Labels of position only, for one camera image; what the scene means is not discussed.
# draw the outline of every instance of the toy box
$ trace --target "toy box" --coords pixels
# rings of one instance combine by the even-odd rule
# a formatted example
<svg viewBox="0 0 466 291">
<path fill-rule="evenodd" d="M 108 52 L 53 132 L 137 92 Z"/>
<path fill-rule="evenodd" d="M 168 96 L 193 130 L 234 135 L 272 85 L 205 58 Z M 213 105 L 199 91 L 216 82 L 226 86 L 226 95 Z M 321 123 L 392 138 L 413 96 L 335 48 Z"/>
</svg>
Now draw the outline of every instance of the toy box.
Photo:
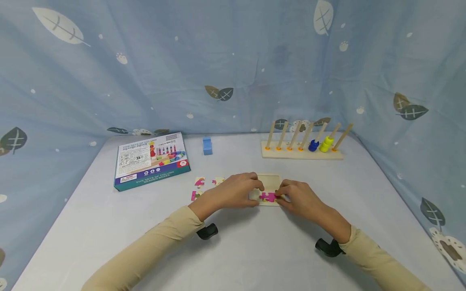
<svg viewBox="0 0 466 291">
<path fill-rule="evenodd" d="M 189 172 L 181 132 L 118 147 L 114 186 L 124 191 Z"/>
</svg>

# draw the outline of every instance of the white table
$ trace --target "white table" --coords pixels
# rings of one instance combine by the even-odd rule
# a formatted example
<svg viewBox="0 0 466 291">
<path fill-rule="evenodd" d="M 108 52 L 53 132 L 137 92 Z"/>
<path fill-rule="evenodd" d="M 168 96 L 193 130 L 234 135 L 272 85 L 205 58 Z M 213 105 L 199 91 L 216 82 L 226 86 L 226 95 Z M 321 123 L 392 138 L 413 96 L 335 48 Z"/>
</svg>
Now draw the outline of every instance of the white table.
<svg viewBox="0 0 466 291">
<path fill-rule="evenodd" d="M 145 137 L 109 139 L 13 290 L 80 290 L 102 264 L 188 204 L 195 177 L 205 176 L 208 189 L 215 176 L 249 171 L 308 182 L 324 202 L 433 290 L 463 289 L 383 172 L 353 138 L 347 137 L 340 147 L 344 161 L 317 161 L 262 159 L 259 141 L 267 134 L 213 135 L 213 155 L 204 156 L 202 137 L 185 136 L 191 172 L 124 192 L 112 185 L 117 147 Z M 327 258 L 318 252 L 315 242 L 320 237 L 330 242 L 329 235 L 280 207 L 221 210 L 206 221 L 211 222 L 218 235 L 209 241 L 193 237 L 135 290 L 378 289 L 343 255 Z"/>
</svg>

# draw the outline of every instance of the fabric backdrop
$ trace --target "fabric backdrop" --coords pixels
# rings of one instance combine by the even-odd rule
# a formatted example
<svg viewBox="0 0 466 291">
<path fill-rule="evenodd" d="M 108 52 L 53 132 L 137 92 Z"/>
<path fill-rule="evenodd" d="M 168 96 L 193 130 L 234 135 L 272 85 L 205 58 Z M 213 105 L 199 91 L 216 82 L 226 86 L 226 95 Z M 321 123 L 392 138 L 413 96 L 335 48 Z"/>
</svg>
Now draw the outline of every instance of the fabric backdrop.
<svg viewBox="0 0 466 291">
<path fill-rule="evenodd" d="M 354 123 L 466 282 L 464 11 L 463 0 L 0 0 L 0 290 L 108 137 L 267 132 L 273 120 Z"/>
</svg>

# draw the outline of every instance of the wooden peg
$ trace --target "wooden peg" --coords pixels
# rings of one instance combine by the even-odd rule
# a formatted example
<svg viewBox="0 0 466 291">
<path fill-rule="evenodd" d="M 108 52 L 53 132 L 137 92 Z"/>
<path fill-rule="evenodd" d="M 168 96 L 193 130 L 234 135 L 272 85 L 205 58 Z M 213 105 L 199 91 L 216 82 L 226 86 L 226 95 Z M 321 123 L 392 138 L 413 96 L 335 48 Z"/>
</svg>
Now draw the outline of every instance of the wooden peg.
<svg viewBox="0 0 466 291">
<path fill-rule="evenodd" d="M 328 123 L 326 123 L 326 122 L 323 123 L 322 128 L 321 128 L 321 130 L 319 131 L 319 134 L 318 134 L 317 137 L 314 139 L 315 142 L 318 142 L 318 141 L 320 140 L 320 137 L 322 136 L 322 134 L 323 134 L 325 128 L 327 127 L 327 124 L 328 124 Z"/>
<path fill-rule="evenodd" d="M 342 143 L 343 138 L 346 137 L 346 135 L 350 132 L 351 128 L 353 127 L 353 124 L 350 123 L 348 127 L 345 129 L 345 132 L 343 132 L 342 136 L 340 139 L 336 142 L 336 145 L 333 147 L 332 151 L 336 152 L 338 150 L 338 146 L 340 146 L 340 143 Z"/>
<path fill-rule="evenodd" d="M 340 125 L 341 125 L 341 123 L 337 123 L 337 124 L 336 124 L 335 129 L 332 131 L 332 133 L 331 133 L 330 136 L 329 136 L 329 139 L 333 139 L 333 137 L 334 137 L 336 131 L 340 128 Z"/>
<path fill-rule="evenodd" d="M 311 125 L 309 125 L 308 129 L 306 130 L 306 132 L 304 133 L 304 138 L 302 139 L 302 142 L 301 142 L 301 146 L 298 147 L 298 150 L 302 150 L 302 147 L 308 143 L 308 138 L 309 138 L 309 135 L 312 131 L 312 127 L 314 126 L 314 123 L 311 123 Z"/>
<path fill-rule="evenodd" d="M 290 146 L 287 147 L 287 150 L 293 150 L 293 144 L 295 143 L 296 137 L 298 136 L 299 129 L 301 128 L 301 123 L 302 123 L 302 121 L 300 120 L 300 121 L 298 122 L 298 126 L 296 126 L 295 134 L 294 134 L 293 137 L 291 138 Z"/>
<path fill-rule="evenodd" d="M 276 150 L 281 150 L 281 142 L 283 141 L 283 138 L 285 137 L 287 128 L 288 128 L 288 121 L 286 121 L 285 125 L 283 126 L 283 130 L 281 131 L 281 135 L 280 135 L 280 141 L 278 142 Z"/>
<path fill-rule="evenodd" d="M 272 141 L 272 134 L 274 133 L 275 129 L 275 120 L 272 121 L 272 127 L 270 128 L 270 133 L 268 134 L 267 146 L 265 147 L 266 150 L 270 149 L 270 142 Z"/>
</svg>

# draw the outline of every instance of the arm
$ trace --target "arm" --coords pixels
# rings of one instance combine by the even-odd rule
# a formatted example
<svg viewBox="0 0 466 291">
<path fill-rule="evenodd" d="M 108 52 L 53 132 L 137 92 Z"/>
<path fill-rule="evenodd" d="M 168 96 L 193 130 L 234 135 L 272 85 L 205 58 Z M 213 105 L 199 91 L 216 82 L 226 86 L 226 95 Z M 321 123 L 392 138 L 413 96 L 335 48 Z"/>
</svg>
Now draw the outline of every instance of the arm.
<svg viewBox="0 0 466 291">
<path fill-rule="evenodd" d="M 264 190 L 257 174 L 233 175 L 219 186 L 206 191 L 189 206 L 173 212 L 98 269 L 82 291 L 128 291 L 171 250 L 204 227 L 204 220 L 222 208 L 259 205 L 248 199 L 255 188 Z"/>
<path fill-rule="evenodd" d="M 306 183 L 283 180 L 276 195 L 284 194 L 291 202 L 279 198 L 278 204 L 322 227 L 340 244 L 349 260 L 371 275 L 382 290 L 430 290 L 338 211 L 324 204 Z"/>
</svg>

